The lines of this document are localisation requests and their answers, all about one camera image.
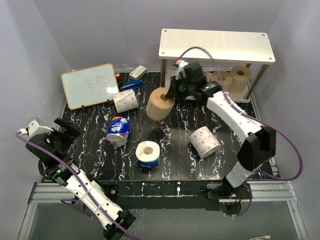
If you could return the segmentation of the brown roll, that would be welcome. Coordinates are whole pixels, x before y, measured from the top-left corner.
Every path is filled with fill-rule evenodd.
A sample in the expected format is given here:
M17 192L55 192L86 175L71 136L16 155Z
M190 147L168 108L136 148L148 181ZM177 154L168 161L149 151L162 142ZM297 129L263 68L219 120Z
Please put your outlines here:
M166 97L169 89L159 87L153 90L146 106L146 115L153 121L165 119L172 110L175 101Z
M203 73L203 76L205 77L205 80L207 83L210 83L211 82L211 75L205 71L202 71Z
M220 85L223 84L224 90L228 92L233 82L233 77L229 72L220 70L213 72L209 80L210 82L216 82Z
M244 91L252 73L247 67L236 65L231 69L230 75L232 77L232 83L228 91L233 94L239 94Z

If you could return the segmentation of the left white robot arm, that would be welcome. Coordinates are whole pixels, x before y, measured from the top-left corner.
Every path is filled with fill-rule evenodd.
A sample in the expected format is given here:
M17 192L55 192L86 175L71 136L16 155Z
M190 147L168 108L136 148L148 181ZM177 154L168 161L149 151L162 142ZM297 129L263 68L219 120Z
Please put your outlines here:
M21 137L29 136L25 147L38 158L40 175L72 193L73 202L82 202L91 210L100 221L107 240L118 240L122 236L138 239L128 230L136 218L108 198L102 185L87 178L76 161L67 155L67 150L81 135L79 125L59 117L54 123L61 129L44 126L38 118L32 118L27 127L21 129Z

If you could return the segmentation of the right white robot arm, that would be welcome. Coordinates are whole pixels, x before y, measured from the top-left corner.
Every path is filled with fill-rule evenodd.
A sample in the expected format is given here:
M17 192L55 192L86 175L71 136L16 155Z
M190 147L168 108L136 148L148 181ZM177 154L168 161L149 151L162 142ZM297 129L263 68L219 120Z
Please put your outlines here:
M233 199L240 194L241 185L276 154L276 131L250 119L219 83L207 82L198 62L188 63L178 59L174 65L177 72L170 78L166 98L180 101L194 97L218 115L239 138L236 164L222 179L221 185L213 189L216 196Z

